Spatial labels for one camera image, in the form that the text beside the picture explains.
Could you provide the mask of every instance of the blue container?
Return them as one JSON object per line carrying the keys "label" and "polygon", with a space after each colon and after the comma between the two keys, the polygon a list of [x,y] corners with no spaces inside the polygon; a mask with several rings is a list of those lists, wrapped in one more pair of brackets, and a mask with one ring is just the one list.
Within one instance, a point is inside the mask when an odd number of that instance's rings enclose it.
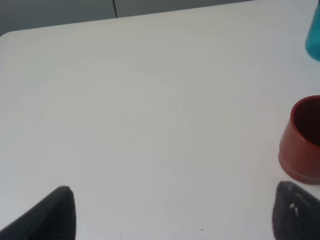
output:
{"label": "blue container", "polygon": [[320,0],[305,41],[305,49],[312,58],[320,61]]}

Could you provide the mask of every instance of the red cup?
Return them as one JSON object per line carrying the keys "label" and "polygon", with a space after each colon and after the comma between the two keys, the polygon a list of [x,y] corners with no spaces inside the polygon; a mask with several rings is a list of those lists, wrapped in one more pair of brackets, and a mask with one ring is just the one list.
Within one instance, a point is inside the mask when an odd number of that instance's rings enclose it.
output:
{"label": "red cup", "polygon": [[278,154],[283,170],[305,184],[320,184],[320,95],[292,108]]}

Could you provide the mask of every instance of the table surface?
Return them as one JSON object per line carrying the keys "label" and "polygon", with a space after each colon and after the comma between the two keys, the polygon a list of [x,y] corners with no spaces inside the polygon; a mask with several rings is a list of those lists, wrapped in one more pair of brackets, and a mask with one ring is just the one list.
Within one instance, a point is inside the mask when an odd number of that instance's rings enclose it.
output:
{"label": "table surface", "polygon": [[[292,106],[320,93],[318,0],[0,37],[0,229],[60,185],[78,240],[270,240]],[[303,185],[317,197],[319,186]]]}

